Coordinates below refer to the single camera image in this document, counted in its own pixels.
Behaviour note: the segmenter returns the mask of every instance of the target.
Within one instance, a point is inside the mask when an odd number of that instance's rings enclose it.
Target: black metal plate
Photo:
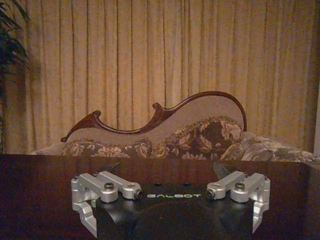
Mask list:
[[[206,184],[141,184],[144,198],[96,201],[99,240],[251,239],[253,201],[208,200]]]

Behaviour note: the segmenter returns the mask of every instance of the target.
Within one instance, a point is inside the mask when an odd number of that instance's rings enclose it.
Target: logo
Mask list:
[[[165,198],[165,199],[190,199],[190,198],[199,198],[201,194],[148,194],[146,197],[150,199],[154,198]]]

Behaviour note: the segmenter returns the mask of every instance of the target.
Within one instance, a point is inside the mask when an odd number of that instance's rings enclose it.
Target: beige upholstery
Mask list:
[[[244,128],[242,113],[235,102],[224,96],[210,95],[187,103],[162,124],[146,133],[120,134],[98,128],[82,128],[72,133],[67,141],[87,138],[101,142],[112,140],[113,144],[129,144],[143,138],[148,138],[151,142],[157,143],[187,125],[208,117],[218,116],[228,116],[234,119],[242,129]]]
[[[51,146],[45,147],[40,150],[35,150],[30,155],[49,155],[49,156],[59,156],[62,154],[62,149],[66,146],[65,142],[60,142],[53,144]]]

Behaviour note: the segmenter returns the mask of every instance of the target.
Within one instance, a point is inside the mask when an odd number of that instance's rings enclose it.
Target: beige curtain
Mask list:
[[[101,110],[144,126],[203,91],[234,95],[248,131],[312,151],[318,0],[25,0],[29,69],[6,81],[5,152],[28,153]]]

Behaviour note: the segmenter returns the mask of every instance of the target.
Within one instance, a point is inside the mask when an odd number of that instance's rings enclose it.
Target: sofa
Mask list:
[[[155,113],[142,128],[105,125],[96,110],[74,125],[61,142],[33,155],[113,158],[182,158],[212,161],[285,161],[316,167],[310,152],[247,131],[245,111],[232,95],[206,91],[172,108],[154,103]]]

